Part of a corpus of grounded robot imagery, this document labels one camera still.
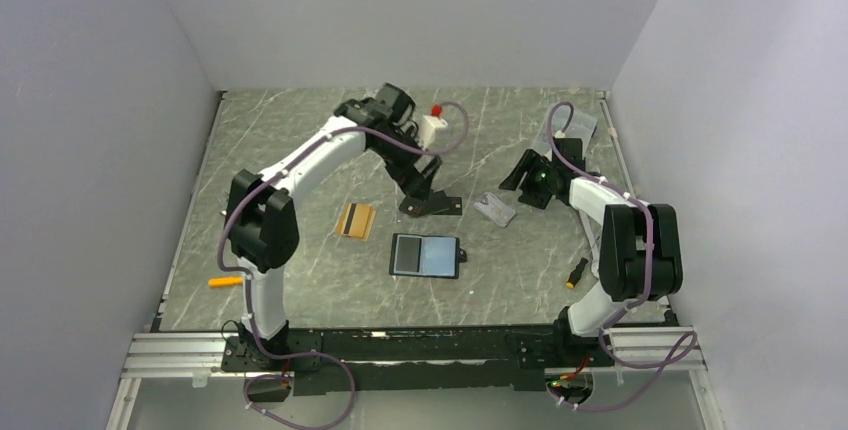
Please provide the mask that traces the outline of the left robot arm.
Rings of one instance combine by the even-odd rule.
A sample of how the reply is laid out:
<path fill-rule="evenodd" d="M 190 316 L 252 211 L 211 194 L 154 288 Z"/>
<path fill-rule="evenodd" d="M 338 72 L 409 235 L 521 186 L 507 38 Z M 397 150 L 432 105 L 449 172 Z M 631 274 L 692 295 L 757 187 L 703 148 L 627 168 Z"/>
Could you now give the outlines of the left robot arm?
<path fill-rule="evenodd" d="M 441 165 L 431 146 L 448 124 L 440 106 L 417 120 L 416 105 L 402 89 L 385 84 L 373 97 L 341 103 L 325 124 L 278 163 L 232 180 L 220 243 L 237 258 L 223 271 L 246 278 L 246 310 L 238 326 L 250 341 L 248 357 L 264 370 L 287 356 L 288 318 L 283 304 L 284 266 L 300 241 L 297 205 L 338 167 L 372 151 L 407 197 L 425 202 Z"/>

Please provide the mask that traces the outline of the single black card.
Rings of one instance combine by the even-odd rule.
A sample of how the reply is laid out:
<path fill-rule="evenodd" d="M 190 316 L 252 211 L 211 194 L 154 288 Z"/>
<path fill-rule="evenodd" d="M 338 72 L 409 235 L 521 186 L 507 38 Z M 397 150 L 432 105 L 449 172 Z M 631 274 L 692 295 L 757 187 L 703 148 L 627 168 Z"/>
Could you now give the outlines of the single black card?
<path fill-rule="evenodd" d="M 391 271 L 397 275 L 418 274 L 421 265 L 422 238 L 398 235 L 394 241 Z"/>

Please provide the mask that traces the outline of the black card stack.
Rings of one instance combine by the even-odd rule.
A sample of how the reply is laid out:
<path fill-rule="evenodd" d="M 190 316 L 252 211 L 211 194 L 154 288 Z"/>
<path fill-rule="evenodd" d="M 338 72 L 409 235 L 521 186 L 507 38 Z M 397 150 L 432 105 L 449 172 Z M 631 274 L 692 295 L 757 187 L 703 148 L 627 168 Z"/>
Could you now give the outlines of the black card stack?
<path fill-rule="evenodd" d="M 399 211 L 413 218 L 426 216 L 461 216 L 463 203 L 461 197 L 448 196 L 444 191 L 432 192 L 427 199 L 419 200 L 405 197 L 398 207 Z"/>

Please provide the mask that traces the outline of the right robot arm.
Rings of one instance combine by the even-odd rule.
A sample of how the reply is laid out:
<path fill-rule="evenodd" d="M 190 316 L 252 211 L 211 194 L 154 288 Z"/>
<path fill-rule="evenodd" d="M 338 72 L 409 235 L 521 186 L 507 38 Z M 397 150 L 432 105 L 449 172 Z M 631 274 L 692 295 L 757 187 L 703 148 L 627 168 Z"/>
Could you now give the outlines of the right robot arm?
<path fill-rule="evenodd" d="M 518 201 L 537 209 L 557 199 L 601 227 L 597 283 L 566 309 L 568 327 L 550 341 L 560 363 L 578 363 L 589 352 L 588 337 L 597 335 L 629 305 L 680 290 L 683 269 L 676 211 L 616 191 L 602 176 L 588 173 L 580 139 L 554 138 L 549 157 L 525 150 L 499 188 L 518 190 Z"/>

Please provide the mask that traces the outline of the black leather card holder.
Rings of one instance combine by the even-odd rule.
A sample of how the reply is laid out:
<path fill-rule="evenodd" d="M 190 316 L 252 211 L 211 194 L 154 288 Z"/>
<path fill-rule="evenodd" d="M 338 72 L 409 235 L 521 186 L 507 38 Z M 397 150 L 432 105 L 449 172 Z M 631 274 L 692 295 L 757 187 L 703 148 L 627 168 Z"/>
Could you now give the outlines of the black leather card holder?
<path fill-rule="evenodd" d="M 397 275 L 392 273 L 393 247 L 395 238 L 398 235 L 418 236 L 422 238 L 421 265 L 418 274 Z M 400 277 L 453 280 L 459 278 L 460 265 L 466 263 L 467 260 L 467 252 L 460 246 L 460 240 L 456 237 L 395 233 L 392 236 L 391 242 L 389 274 Z"/>

